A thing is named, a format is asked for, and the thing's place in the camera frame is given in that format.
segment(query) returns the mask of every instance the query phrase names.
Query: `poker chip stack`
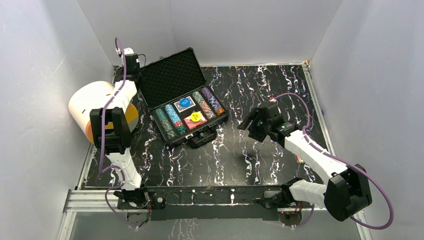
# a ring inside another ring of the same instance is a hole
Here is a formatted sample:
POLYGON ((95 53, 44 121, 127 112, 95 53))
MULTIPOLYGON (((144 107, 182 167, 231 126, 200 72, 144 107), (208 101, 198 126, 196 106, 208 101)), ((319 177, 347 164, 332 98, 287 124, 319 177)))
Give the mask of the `poker chip stack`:
POLYGON ((211 91, 207 87, 204 87, 201 92, 206 97, 206 99, 209 101, 210 105, 212 105, 212 108, 215 109, 216 114, 221 115, 225 112, 224 108, 221 106, 220 102, 214 97, 211 91))
POLYGON ((166 136, 169 140, 176 138, 177 134, 175 133, 174 129, 172 128, 172 125, 170 121, 168 121, 167 116, 165 115, 164 111, 159 108, 155 111, 155 114, 157 116, 157 119, 159 120, 160 124, 162 125, 163 129, 166 132, 166 136))
POLYGON ((195 91, 193 92, 193 97, 194 100, 196 100, 196 102, 199 104, 200 108, 203 110, 204 114, 206 114, 207 119, 213 119, 215 117, 215 113, 203 99, 202 95, 198 91, 195 91))
POLYGON ((175 112, 171 104, 165 106, 165 111, 171 119, 174 127, 176 128, 176 131, 180 135, 185 134, 187 132, 187 128, 184 126, 183 122, 181 121, 180 117, 178 117, 177 112, 175 112))

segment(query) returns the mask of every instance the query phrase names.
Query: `black marble table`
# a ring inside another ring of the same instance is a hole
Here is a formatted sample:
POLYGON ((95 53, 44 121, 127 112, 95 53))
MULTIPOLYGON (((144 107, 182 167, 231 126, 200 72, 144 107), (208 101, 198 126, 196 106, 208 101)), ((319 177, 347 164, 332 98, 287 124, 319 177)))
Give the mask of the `black marble table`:
MULTIPOLYGON (((252 107, 281 93, 299 94, 312 115, 308 134, 326 147, 311 93, 301 65, 203 67, 207 84, 230 110, 227 122, 217 128, 217 138, 198 149, 188 144, 165 146, 140 93, 133 104, 139 110, 138 128, 131 144, 132 159, 148 187, 277 186, 294 177, 321 183, 307 164, 269 137, 263 142, 248 138, 237 129, 252 107)), ((306 124, 306 111, 293 97, 279 99, 287 120, 306 124)), ((99 175, 99 152, 88 169, 82 189, 101 189, 118 185, 115 172, 99 175)), ((110 161, 105 158, 105 166, 110 161)))

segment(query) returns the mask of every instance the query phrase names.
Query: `white wall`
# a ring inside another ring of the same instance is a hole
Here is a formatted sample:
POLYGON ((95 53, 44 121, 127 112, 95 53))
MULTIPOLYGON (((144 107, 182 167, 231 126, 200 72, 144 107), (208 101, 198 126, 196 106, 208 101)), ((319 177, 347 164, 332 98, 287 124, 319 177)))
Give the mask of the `white wall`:
MULTIPOLYGON (((375 240, 424 236, 424 2, 345 0, 312 58, 314 86, 336 153, 384 187, 394 223, 375 240)), ((369 224, 388 208, 373 188, 369 224)))
POLYGON ((115 43, 110 41, 115 36, 126 47, 145 54, 148 63, 177 51, 170 0, 77 1, 114 65, 120 64, 115 43))
POLYGON ((118 34, 147 62, 192 47, 202 65, 238 65, 310 60, 342 0, 78 2, 114 64, 118 34))
POLYGON ((68 101, 112 64, 75 0, 0 1, 0 49, 0 238, 55 239, 89 147, 68 101))
POLYGON ((202 65, 310 60, 341 0, 171 1, 176 48, 202 65))

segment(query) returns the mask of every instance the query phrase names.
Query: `black foam lining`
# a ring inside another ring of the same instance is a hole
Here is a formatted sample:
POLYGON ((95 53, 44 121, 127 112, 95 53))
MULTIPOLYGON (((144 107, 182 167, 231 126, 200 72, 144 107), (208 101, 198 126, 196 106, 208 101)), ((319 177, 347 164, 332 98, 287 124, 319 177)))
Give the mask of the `black foam lining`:
POLYGON ((145 66, 138 80, 147 106, 155 109, 206 83, 192 48, 145 66))

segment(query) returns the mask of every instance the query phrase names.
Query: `yellow sticker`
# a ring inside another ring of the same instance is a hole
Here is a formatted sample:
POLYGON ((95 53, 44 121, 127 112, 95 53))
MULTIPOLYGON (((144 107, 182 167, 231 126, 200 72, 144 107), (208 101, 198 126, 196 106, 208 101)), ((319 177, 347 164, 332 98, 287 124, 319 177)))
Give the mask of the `yellow sticker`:
POLYGON ((190 120, 193 122, 198 122, 202 119, 202 114, 200 112, 193 112, 190 116, 190 120))

